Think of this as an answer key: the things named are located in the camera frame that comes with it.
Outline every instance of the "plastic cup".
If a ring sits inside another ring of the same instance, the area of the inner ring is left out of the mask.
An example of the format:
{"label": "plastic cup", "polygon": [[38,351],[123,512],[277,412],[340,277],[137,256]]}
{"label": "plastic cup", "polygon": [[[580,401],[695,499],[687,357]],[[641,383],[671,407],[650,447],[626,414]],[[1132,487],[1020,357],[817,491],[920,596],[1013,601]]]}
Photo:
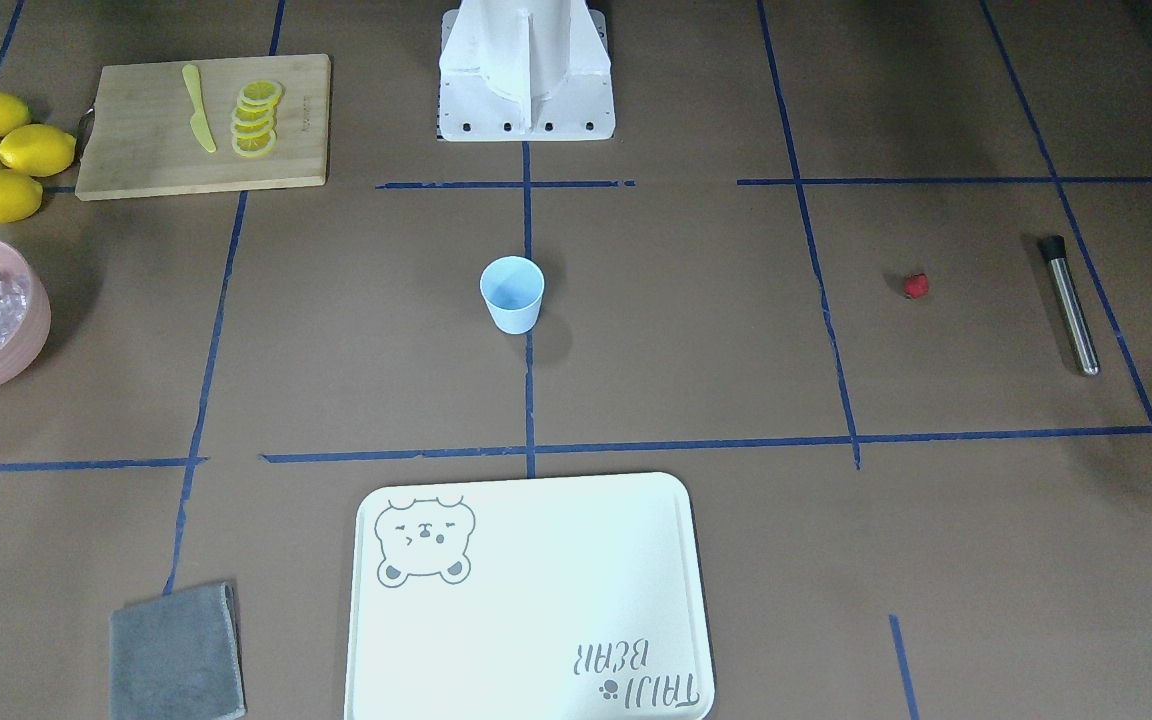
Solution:
{"label": "plastic cup", "polygon": [[522,334],[536,325],[536,316],[540,314],[545,275],[531,260],[509,255],[486,266],[479,291],[500,332]]}

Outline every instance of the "metal tube with black tip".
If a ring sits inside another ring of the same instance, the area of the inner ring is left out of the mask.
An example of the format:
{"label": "metal tube with black tip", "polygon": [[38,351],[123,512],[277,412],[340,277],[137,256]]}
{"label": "metal tube with black tip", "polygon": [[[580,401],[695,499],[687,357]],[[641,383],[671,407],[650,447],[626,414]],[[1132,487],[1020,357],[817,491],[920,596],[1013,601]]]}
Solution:
{"label": "metal tube with black tip", "polygon": [[1096,358],[1096,346],[1092,346],[1091,333],[1087,333],[1083,305],[1078,304],[1078,293],[1074,290],[1074,279],[1069,276],[1069,264],[1064,259],[1064,237],[1053,234],[1051,237],[1039,240],[1038,251],[1043,252],[1043,259],[1052,273],[1052,282],[1056,283],[1056,296],[1060,297],[1064,326],[1069,328],[1069,338],[1074,342],[1078,370],[1082,370],[1084,376],[1100,373],[1101,362]]}

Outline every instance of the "towel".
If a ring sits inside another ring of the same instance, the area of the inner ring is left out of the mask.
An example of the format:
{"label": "towel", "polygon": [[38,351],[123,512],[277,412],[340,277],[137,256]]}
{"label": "towel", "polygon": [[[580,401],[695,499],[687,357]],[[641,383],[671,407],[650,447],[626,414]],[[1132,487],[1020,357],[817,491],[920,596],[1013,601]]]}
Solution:
{"label": "towel", "polygon": [[109,720],[247,714],[229,583],[189,588],[109,615]]}

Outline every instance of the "wooden cutting board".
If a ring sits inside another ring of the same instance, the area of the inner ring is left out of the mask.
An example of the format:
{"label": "wooden cutting board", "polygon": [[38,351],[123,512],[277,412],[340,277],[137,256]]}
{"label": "wooden cutting board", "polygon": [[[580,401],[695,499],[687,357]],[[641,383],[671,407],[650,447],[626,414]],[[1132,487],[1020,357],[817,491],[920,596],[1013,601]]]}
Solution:
{"label": "wooden cutting board", "polygon": [[[180,63],[109,65],[96,90],[92,135],[78,165],[79,200],[191,192],[268,190],[326,182],[332,60],[326,55],[195,60],[215,152],[189,129],[194,106]],[[278,142],[262,158],[230,147],[238,91],[251,81],[283,83]]]}

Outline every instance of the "bear face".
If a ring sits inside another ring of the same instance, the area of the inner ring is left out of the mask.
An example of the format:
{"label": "bear face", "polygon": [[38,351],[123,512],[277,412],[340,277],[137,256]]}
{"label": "bear face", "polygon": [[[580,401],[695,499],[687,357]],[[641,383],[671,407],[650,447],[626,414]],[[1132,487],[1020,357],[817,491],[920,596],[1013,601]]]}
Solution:
{"label": "bear face", "polygon": [[453,585],[463,582],[470,574],[467,548],[473,525],[473,511],[461,500],[391,503],[376,516],[381,555],[376,577],[386,588],[397,588],[412,575],[439,575]]}

